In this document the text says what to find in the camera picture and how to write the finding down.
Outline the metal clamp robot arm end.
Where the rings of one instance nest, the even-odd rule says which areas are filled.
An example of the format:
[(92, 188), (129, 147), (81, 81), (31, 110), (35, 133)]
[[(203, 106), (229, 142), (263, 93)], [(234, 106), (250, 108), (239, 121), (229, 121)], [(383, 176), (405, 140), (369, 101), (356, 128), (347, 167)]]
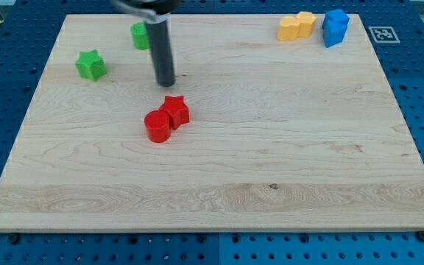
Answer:
[(165, 21), (181, 5), (181, 0), (110, 0), (110, 3), (121, 13), (155, 24)]

